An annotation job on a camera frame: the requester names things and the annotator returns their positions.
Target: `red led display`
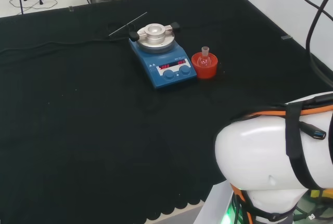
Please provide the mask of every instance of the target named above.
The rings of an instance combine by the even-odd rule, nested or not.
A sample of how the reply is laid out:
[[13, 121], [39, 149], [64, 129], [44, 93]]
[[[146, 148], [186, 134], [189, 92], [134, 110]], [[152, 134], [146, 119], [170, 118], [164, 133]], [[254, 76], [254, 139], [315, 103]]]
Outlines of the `red led display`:
[[175, 61], [175, 62], [172, 62], [172, 63], [169, 63], [169, 64], [160, 65], [159, 68], [161, 70], [163, 70], [163, 69], [166, 69], [166, 68], [169, 68], [169, 67], [174, 67], [175, 65], [184, 64], [184, 63], [186, 63], [186, 61], [185, 61], [185, 59], [182, 59], [182, 60]]

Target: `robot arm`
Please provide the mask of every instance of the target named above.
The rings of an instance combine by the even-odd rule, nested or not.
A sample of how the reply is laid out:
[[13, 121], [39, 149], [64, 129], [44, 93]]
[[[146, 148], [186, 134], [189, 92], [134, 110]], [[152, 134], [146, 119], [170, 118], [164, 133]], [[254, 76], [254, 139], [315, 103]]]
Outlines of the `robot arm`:
[[[315, 184], [323, 189], [333, 188], [333, 145], [329, 138], [332, 135], [329, 131], [333, 129], [332, 110], [333, 106], [327, 111], [299, 117], [299, 121], [328, 134], [323, 140], [318, 140], [306, 133], [306, 129], [300, 132], [302, 166], [309, 170]], [[248, 203], [270, 214], [266, 218], [256, 215], [251, 220], [253, 224], [292, 223], [293, 209], [308, 190], [298, 175], [305, 171], [295, 171], [286, 153], [286, 143], [286, 120], [274, 115], [263, 114], [234, 122], [217, 135], [216, 161], [225, 178], [233, 185], [235, 193], [243, 192]], [[274, 220], [274, 215], [281, 215], [283, 219]]]

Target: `black cloth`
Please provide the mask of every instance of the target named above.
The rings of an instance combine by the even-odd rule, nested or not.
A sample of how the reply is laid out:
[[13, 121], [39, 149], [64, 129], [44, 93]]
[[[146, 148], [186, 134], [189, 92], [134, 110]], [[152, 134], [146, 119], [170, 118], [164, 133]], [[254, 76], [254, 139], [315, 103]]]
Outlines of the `black cloth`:
[[0, 50], [102, 38], [146, 11], [136, 29], [177, 21], [177, 42], [189, 57], [209, 46], [217, 76], [154, 90], [128, 41], [1, 54], [2, 224], [143, 223], [196, 204], [225, 180], [213, 137], [233, 115], [329, 90], [304, 49], [247, 0], [130, 0], [3, 18]]

